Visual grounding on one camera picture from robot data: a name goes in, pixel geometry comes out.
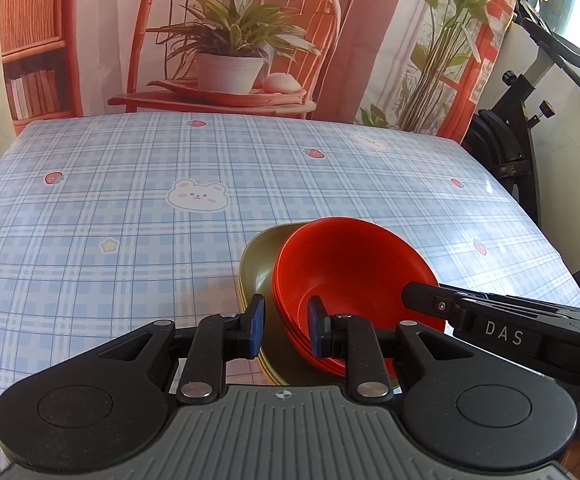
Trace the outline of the olive green plate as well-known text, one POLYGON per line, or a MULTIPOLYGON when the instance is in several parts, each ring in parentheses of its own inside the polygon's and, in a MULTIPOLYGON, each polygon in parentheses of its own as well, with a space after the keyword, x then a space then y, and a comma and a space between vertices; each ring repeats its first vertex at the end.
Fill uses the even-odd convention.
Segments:
POLYGON ((304 222, 279 224, 253 237, 243 250, 238 273, 241 310, 254 295, 265 299, 265 327, 258 359, 267 377, 279 386, 322 386, 327 378, 308 365, 291 345, 273 299, 273 267, 281 247, 304 222))

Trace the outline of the printed room backdrop cloth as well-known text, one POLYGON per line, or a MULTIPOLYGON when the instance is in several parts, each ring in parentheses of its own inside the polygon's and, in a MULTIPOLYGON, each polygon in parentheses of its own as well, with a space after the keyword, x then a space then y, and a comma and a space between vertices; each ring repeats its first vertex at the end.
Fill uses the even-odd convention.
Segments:
POLYGON ((138 110, 461 140, 515 0, 0 0, 14 126, 138 110))

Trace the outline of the blue plaid tablecloth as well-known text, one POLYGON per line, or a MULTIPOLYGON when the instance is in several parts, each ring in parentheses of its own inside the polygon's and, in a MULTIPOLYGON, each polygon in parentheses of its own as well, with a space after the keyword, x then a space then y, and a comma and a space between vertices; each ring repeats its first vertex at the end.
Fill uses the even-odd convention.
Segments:
POLYGON ((46 120, 0 160, 0 394, 156 318, 237 310, 247 243, 330 216, 393 231, 444 284, 580 307, 558 251, 452 141, 238 115, 46 120))

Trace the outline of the black exercise bike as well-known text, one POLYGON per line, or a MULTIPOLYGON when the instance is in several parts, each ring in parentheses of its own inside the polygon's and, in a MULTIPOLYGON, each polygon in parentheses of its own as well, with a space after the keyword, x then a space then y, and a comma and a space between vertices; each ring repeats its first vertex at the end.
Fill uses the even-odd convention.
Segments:
POLYGON ((540 226, 539 181, 532 144, 532 128, 555 115, 551 103, 539 104, 529 116, 525 103, 552 66, 558 66, 580 89, 580 49, 552 32, 527 0, 516 0, 513 21, 520 25, 538 51, 535 61, 520 75, 507 70, 501 76, 506 92, 491 108, 472 117, 461 145, 511 194, 529 218, 540 226))

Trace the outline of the red bowl front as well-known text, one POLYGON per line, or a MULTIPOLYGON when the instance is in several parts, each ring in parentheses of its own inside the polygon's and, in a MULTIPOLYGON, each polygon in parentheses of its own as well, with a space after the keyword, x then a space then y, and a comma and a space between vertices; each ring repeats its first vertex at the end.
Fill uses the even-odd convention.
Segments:
POLYGON ((308 299, 318 296, 329 315, 361 316, 382 330, 412 320, 443 332, 443 320, 404 306, 401 293, 411 282, 438 284, 416 249, 382 226, 355 218, 301 226, 273 266, 273 298, 292 346, 309 365, 337 376, 344 374, 342 361, 311 355, 308 299))

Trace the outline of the red bowl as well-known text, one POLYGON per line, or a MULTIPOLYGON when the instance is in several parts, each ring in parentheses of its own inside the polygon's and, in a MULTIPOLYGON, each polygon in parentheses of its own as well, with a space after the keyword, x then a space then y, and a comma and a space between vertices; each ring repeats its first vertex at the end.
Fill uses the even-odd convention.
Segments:
POLYGON ((261 357, 276 382, 293 385, 322 385, 345 375, 345 364, 336 359, 316 359, 308 337, 291 323, 279 321, 266 326, 261 357))
POLYGON ((308 299, 318 296, 329 315, 361 316, 382 330, 412 320, 443 332, 443 320, 404 306, 401 293, 411 282, 438 284, 416 249, 382 226, 355 218, 301 226, 273 266, 273 298, 292 346, 309 365, 337 376, 344 374, 342 361, 311 355, 308 299))

